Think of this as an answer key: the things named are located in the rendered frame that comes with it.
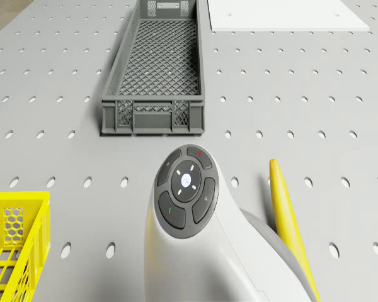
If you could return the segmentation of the dark grey basket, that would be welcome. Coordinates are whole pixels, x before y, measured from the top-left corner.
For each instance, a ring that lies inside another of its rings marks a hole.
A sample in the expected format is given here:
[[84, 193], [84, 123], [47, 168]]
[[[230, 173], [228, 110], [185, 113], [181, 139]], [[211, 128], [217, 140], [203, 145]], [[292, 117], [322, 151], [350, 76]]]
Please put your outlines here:
[[103, 134], [202, 134], [198, 0], [137, 0], [102, 94]]

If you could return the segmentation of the banana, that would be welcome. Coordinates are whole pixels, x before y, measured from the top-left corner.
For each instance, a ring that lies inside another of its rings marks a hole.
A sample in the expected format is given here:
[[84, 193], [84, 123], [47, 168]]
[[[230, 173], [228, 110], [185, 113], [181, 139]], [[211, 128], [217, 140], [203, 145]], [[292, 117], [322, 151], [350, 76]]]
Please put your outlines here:
[[308, 285], [312, 289], [314, 298], [317, 302], [321, 302], [302, 242], [287, 185], [280, 166], [275, 159], [270, 160], [270, 189], [278, 236], [297, 259], [306, 276]]

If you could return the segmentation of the white board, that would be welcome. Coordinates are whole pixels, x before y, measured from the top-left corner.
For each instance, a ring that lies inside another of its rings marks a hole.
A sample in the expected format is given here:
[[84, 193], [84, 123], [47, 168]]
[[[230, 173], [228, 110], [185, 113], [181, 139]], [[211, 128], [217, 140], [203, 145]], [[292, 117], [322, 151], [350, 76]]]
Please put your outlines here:
[[213, 31], [369, 31], [340, 0], [207, 0]]

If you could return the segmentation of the yellow basket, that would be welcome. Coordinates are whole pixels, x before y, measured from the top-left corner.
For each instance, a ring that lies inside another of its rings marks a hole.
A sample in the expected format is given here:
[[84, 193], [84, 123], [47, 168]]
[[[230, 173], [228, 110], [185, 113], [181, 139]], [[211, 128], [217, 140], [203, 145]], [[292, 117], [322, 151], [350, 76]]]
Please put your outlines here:
[[48, 192], [0, 192], [0, 302], [31, 302], [50, 250]]

